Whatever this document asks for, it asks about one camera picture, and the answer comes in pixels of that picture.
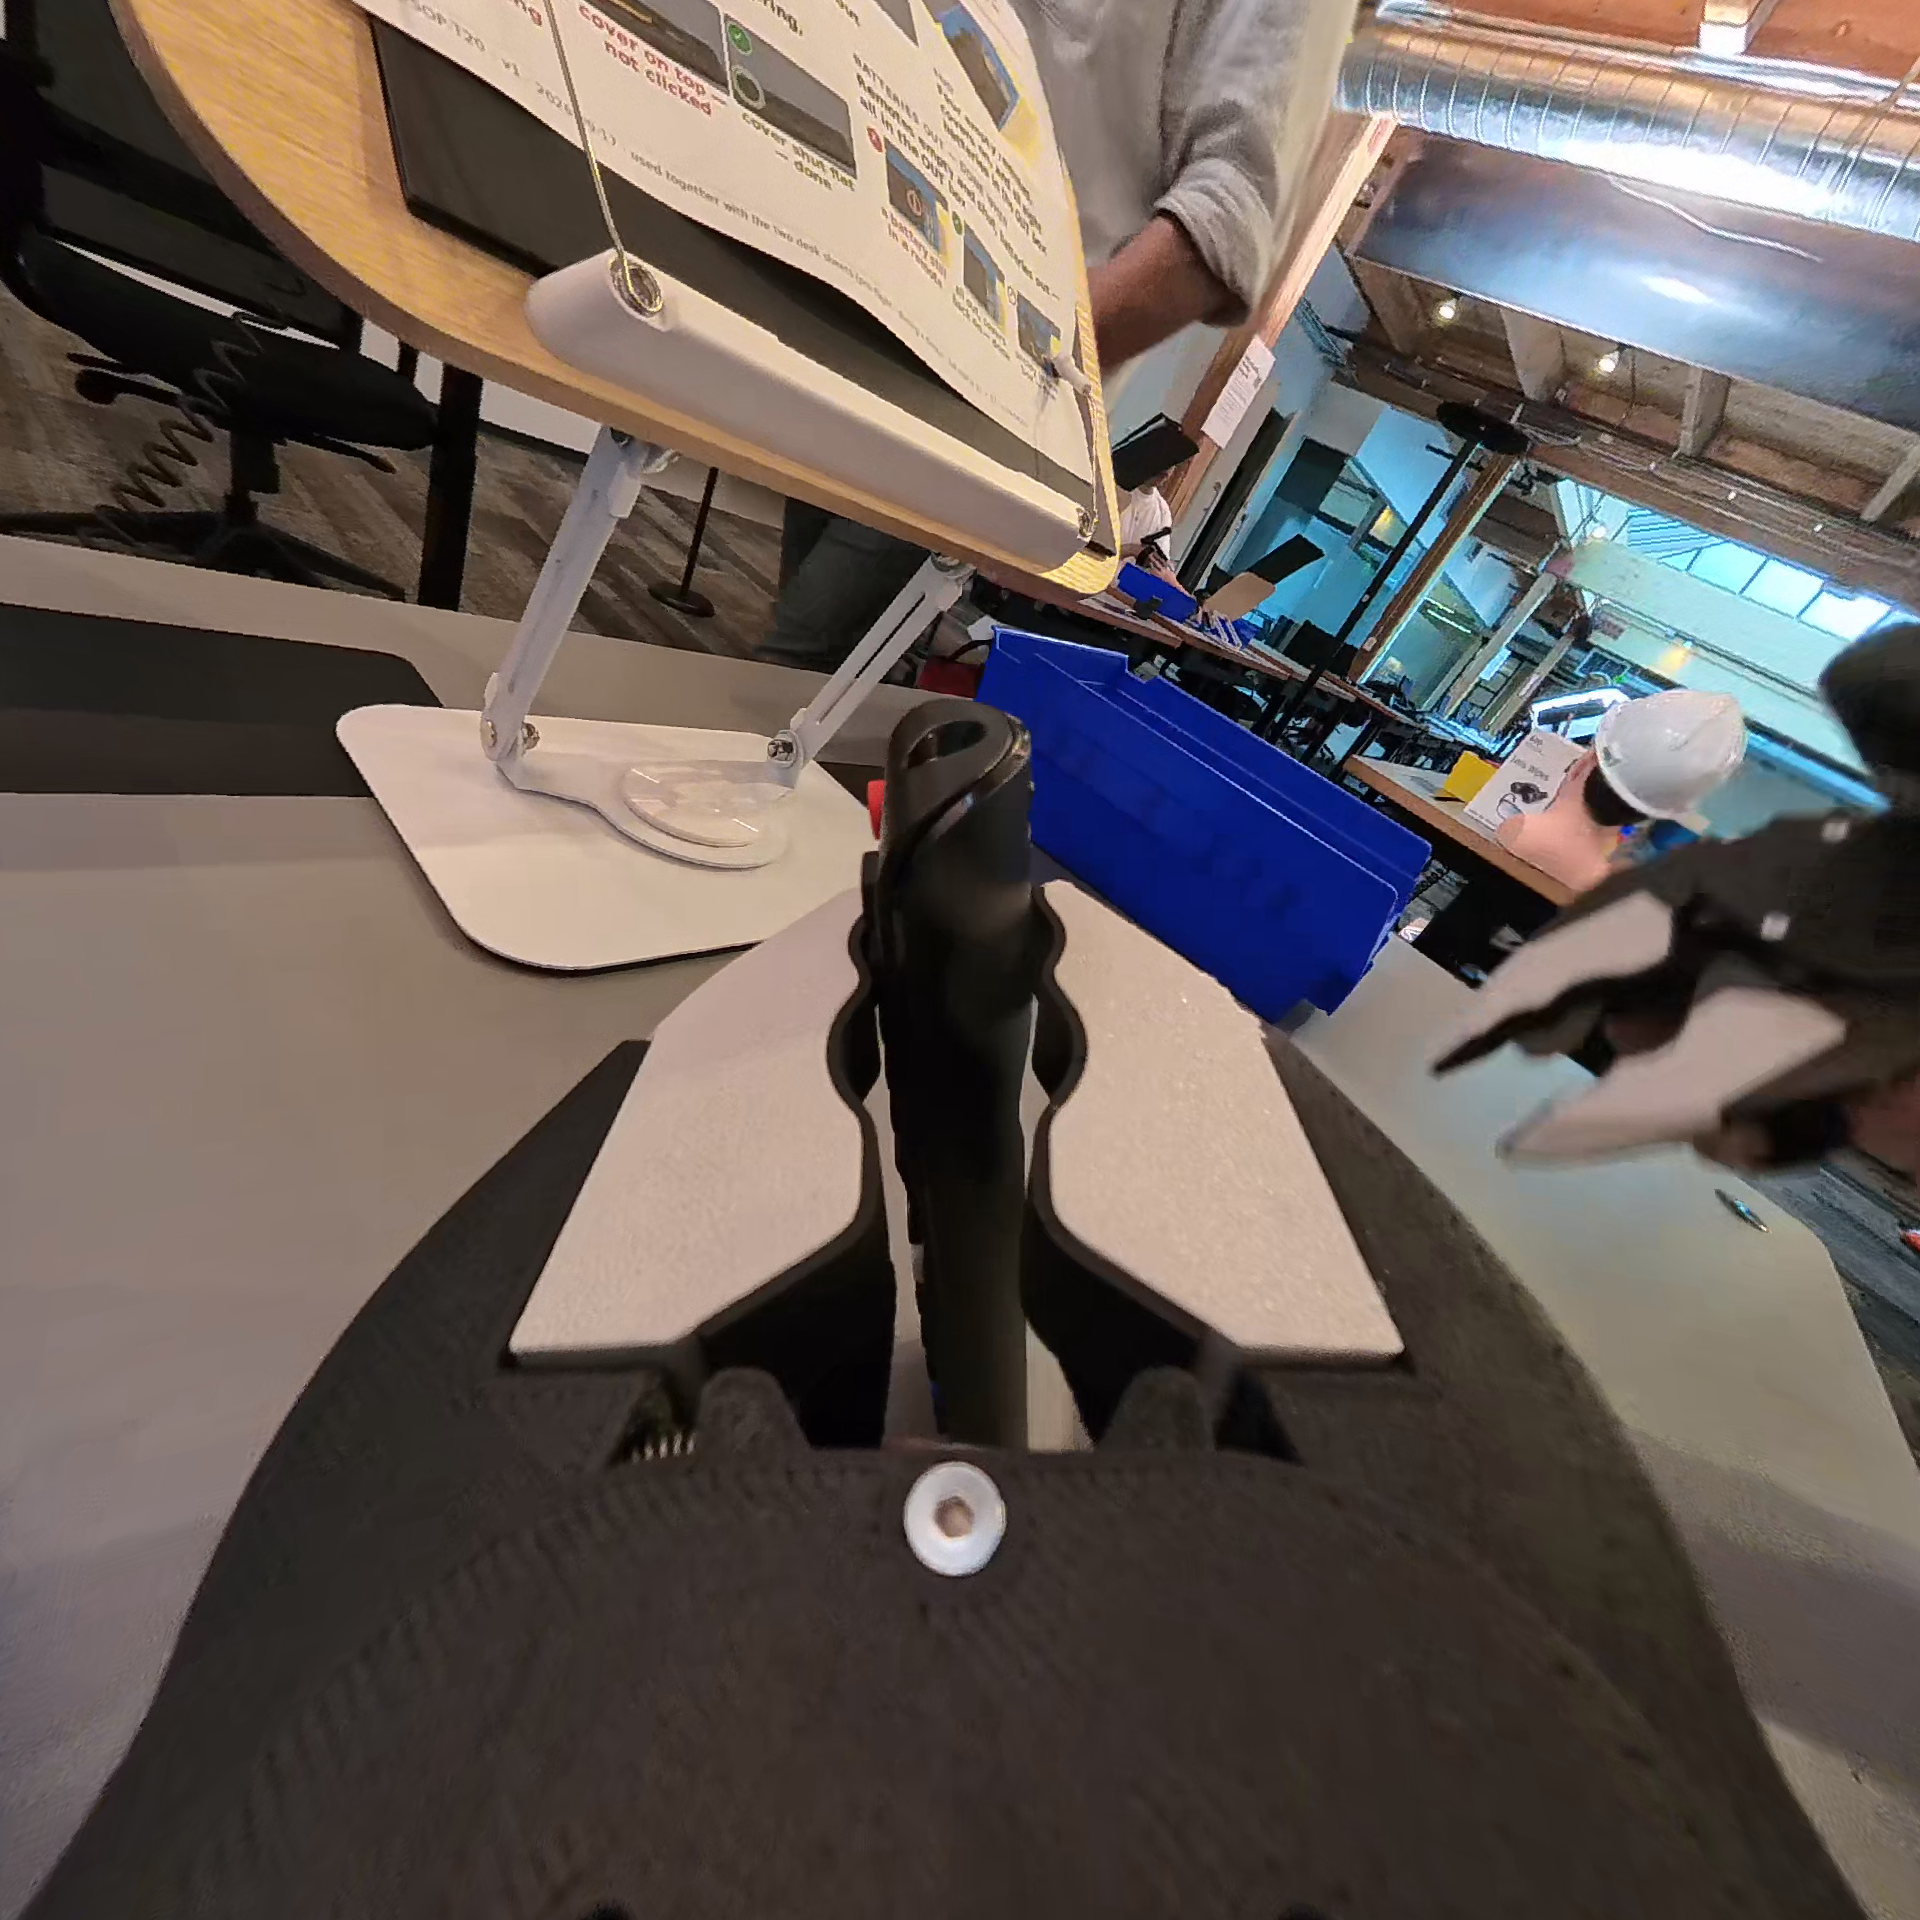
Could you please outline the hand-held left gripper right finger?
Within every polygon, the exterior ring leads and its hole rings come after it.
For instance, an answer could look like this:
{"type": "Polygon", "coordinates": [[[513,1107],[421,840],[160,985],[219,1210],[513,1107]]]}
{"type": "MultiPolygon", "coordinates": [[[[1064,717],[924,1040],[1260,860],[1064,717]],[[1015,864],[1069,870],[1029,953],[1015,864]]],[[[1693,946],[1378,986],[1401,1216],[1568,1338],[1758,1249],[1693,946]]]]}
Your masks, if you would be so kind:
{"type": "Polygon", "coordinates": [[[1214,1432],[1260,1444],[1260,1377],[1401,1368],[1405,1334],[1263,1020],[1070,881],[1035,907],[1022,1312],[1087,1439],[1149,1374],[1186,1377],[1214,1432]]]}

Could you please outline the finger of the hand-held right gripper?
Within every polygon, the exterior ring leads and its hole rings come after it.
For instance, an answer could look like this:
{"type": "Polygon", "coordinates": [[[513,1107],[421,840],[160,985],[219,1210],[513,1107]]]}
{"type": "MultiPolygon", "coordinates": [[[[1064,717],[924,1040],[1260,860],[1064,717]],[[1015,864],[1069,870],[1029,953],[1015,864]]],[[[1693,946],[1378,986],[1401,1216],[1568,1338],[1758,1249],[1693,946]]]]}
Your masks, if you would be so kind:
{"type": "Polygon", "coordinates": [[[1452,1075],[1508,1049],[1531,1059],[1580,1051],[1611,997],[1668,962],[1675,934],[1675,907],[1652,893],[1626,893],[1543,929],[1476,990],[1432,1056],[1432,1073],[1452,1075]]]}
{"type": "Polygon", "coordinates": [[[1663,1046],[1629,1056],[1580,1096],[1527,1116],[1501,1141],[1518,1164],[1573,1164],[1689,1145],[1749,1094],[1833,1053],[1848,1025],[1812,999],[1714,990],[1663,1046]]]}

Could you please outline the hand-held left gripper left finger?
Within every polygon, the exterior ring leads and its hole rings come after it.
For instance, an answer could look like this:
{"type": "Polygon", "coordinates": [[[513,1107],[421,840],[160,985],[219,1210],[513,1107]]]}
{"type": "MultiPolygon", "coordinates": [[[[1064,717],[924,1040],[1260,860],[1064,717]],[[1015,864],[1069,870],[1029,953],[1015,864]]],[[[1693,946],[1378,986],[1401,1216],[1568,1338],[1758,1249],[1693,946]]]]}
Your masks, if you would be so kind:
{"type": "Polygon", "coordinates": [[[654,1368],[682,1406],[754,1370],[815,1446],[881,1444],[898,1279],[861,931],[861,891],[838,893],[661,1022],[508,1338],[516,1364],[654,1368]]]}

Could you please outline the black remote control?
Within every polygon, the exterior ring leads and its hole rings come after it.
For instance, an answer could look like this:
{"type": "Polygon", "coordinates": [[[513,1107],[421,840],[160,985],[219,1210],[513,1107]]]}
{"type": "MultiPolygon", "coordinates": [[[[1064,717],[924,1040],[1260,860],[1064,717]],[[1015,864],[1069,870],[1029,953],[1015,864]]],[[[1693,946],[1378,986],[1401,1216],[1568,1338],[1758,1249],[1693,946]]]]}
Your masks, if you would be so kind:
{"type": "Polygon", "coordinates": [[[1029,1444],[1022,1096],[1042,962],[1032,746],[996,709],[933,698],[882,770],[865,933],[939,1432],[1029,1444]]]}

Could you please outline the blue plastic bin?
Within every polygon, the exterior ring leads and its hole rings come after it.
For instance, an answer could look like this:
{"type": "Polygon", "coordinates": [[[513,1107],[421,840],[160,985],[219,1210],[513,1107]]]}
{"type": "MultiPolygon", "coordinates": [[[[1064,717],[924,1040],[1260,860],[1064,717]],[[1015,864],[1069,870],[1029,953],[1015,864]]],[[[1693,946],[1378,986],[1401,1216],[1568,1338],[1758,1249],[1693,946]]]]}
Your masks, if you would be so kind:
{"type": "Polygon", "coordinates": [[[1263,1020],[1352,997],[1431,846],[1098,646],[999,627],[979,698],[1029,732],[1030,837],[1263,1020]]]}

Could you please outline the grey desk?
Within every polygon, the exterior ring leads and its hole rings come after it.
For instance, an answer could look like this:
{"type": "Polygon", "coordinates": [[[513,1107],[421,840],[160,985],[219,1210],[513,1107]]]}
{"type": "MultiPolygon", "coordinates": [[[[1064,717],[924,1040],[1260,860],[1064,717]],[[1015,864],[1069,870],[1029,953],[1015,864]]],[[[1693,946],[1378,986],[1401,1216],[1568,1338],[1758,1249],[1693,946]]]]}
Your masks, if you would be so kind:
{"type": "MultiPolygon", "coordinates": [[[[374,1284],[708,962],[552,981],[348,796],[5,796],[5,1916],[125,1756],[228,1515],[374,1284]]],[[[1411,948],[1300,1049],[1629,1429],[1788,1787],[1916,1916],[1916,1465],[1837,1269],[1685,1157],[1521,1168],[1573,1082],[1448,1079],[1411,948]]]]}

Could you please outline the pink mannequin head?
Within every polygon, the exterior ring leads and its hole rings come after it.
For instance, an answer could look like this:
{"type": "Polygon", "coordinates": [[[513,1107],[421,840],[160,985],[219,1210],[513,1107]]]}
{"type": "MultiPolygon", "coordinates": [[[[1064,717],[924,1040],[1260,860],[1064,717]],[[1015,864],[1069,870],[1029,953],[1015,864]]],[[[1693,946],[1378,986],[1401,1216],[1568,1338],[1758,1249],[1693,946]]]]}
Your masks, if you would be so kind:
{"type": "Polygon", "coordinates": [[[1699,838],[1708,830],[1708,822],[1699,811],[1676,816],[1649,814],[1613,782],[1596,750],[1586,750],[1567,770],[1544,809],[1501,822],[1497,842],[1513,859],[1578,897],[1617,870],[1622,849],[1644,828],[1699,838]]]}

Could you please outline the white product box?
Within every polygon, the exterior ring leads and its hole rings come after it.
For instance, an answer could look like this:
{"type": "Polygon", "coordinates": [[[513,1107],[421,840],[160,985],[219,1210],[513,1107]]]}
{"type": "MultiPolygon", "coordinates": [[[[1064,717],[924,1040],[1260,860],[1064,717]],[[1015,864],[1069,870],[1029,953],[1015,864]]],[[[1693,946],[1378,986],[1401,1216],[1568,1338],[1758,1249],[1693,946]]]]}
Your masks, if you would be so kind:
{"type": "Polygon", "coordinates": [[[1507,822],[1528,818],[1553,804],[1589,754],[1585,740],[1562,732],[1531,730],[1501,761],[1463,818],[1479,833],[1497,838],[1507,822]]]}

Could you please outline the wooden top table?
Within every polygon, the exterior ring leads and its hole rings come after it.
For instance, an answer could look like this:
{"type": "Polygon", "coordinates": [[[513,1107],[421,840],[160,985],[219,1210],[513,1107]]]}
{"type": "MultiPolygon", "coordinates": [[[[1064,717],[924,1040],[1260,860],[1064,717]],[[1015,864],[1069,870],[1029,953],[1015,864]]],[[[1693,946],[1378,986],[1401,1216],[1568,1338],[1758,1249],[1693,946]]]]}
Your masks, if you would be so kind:
{"type": "Polygon", "coordinates": [[[1452,870],[1499,872],[1555,909],[1567,909],[1578,899],[1577,888],[1531,866],[1501,845],[1492,830],[1468,821],[1468,804],[1457,798],[1445,800],[1441,796],[1445,774],[1367,757],[1348,757],[1340,774],[1359,782],[1372,800],[1420,822],[1431,837],[1437,834],[1446,852],[1437,849],[1434,859],[1452,870]]]}

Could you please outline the white hard hat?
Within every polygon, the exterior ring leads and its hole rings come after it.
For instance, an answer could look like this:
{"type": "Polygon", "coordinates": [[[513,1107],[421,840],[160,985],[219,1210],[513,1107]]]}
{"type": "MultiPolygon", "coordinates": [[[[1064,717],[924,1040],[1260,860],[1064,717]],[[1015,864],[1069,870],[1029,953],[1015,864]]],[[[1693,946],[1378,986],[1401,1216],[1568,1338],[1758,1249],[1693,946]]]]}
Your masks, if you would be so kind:
{"type": "Polygon", "coordinates": [[[1747,748],[1739,698],[1691,686],[1611,709],[1592,740],[1596,774],[1644,821],[1696,813],[1742,768],[1747,748]]]}

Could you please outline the black pole stand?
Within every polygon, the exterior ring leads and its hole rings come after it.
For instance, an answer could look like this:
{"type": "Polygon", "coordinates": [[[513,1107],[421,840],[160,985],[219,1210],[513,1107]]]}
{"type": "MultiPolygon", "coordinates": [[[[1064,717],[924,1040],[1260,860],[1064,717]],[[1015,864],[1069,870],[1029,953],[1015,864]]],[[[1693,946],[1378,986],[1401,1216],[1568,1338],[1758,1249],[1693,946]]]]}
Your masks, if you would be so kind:
{"type": "Polygon", "coordinates": [[[1339,631],[1339,640],[1352,650],[1359,684],[1380,673],[1380,663],[1531,452],[1518,424],[1459,400],[1442,403],[1434,421],[1419,427],[1438,468],[1417,485],[1401,533],[1339,631]]]}

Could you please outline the black floor stand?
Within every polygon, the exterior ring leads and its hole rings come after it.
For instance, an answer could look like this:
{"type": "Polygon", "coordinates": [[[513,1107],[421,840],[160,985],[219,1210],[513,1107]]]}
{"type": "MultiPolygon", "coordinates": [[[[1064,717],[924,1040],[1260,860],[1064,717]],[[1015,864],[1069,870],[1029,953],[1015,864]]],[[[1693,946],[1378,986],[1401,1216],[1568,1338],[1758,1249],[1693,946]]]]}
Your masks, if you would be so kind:
{"type": "Polygon", "coordinates": [[[651,598],[662,609],[685,618],[708,621],[714,617],[713,598],[698,588],[698,572],[705,556],[708,519],[714,507],[714,494],[720,480],[719,468],[708,468],[698,507],[691,522],[691,535],[685,544],[685,562],[677,579],[662,579],[649,585],[651,598]]]}

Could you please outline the white paper notice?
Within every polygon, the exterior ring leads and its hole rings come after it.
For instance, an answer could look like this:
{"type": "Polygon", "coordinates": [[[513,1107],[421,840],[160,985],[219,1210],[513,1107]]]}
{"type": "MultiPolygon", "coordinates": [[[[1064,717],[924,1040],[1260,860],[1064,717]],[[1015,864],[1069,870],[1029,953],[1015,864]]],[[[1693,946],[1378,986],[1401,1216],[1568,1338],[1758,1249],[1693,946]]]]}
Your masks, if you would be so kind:
{"type": "Polygon", "coordinates": [[[1203,422],[1201,439],[1224,450],[1236,440],[1242,421],[1264,394],[1277,357],[1273,346],[1255,337],[1236,361],[1234,371],[1221,384],[1203,422]]]}

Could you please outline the black table leg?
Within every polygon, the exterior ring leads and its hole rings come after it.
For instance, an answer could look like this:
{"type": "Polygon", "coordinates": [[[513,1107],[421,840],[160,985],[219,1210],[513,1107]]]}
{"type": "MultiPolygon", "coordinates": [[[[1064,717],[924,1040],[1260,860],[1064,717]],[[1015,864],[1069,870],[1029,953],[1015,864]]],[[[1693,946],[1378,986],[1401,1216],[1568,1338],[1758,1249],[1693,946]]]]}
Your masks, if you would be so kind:
{"type": "Polygon", "coordinates": [[[464,602],[483,400],[480,377],[440,366],[416,582],[422,609],[458,613],[464,602]]]}

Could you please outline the printed instruction sheet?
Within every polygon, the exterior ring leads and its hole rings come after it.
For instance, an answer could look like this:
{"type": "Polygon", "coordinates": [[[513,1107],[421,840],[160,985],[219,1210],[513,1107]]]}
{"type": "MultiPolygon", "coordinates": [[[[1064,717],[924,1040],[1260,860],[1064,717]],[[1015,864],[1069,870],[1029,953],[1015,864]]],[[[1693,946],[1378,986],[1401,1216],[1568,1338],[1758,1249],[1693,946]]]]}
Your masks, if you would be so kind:
{"type": "Polygon", "coordinates": [[[371,2],[600,169],[882,324],[1093,478],[1084,251],[1008,5],[371,2]]]}

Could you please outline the wooden book stand board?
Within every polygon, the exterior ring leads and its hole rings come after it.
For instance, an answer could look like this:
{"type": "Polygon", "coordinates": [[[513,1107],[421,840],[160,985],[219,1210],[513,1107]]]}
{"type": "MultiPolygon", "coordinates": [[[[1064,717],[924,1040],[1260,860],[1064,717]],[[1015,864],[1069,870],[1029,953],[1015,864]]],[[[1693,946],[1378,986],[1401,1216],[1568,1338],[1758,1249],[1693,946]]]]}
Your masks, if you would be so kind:
{"type": "Polygon", "coordinates": [[[1053,568],[840,485],[798,454],[727,428],[711,398],[653,398],[546,350],[526,318],[533,274],[415,216],[386,120],[365,13],[352,5],[115,2],[115,27],[171,125],[222,195],[306,276],[361,318],[445,366],[566,414],[858,519],[1053,605],[1107,590],[1114,554],[1082,547],[1053,568]]]}

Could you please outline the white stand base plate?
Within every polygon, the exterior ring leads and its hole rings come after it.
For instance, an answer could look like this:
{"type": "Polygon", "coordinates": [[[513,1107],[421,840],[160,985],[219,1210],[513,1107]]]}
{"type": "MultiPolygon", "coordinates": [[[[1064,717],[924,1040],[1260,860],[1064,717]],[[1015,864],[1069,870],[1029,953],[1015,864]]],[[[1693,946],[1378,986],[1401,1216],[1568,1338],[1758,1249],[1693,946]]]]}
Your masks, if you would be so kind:
{"type": "Polygon", "coordinates": [[[865,807],[816,768],[972,568],[927,558],[778,732],[536,717],[617,526],[664,468],[613,428],[540,566],[480,711],[373,705],[339,740],[470,944],[556,974],[757,946],[853,891],[865,807]]]}

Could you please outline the silver ventilation duct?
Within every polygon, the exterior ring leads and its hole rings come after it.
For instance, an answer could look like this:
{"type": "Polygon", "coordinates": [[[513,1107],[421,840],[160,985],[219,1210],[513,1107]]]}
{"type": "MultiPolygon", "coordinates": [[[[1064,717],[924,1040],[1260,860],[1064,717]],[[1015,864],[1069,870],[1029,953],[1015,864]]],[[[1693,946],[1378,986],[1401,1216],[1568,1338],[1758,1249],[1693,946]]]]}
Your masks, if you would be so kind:
{"type": "Polygon", "coordinates": [[[1664,47],[1452,5],[1378,5],[1337,106],[1804,225],[1919,238],[1916,68],[1664,47]]]}

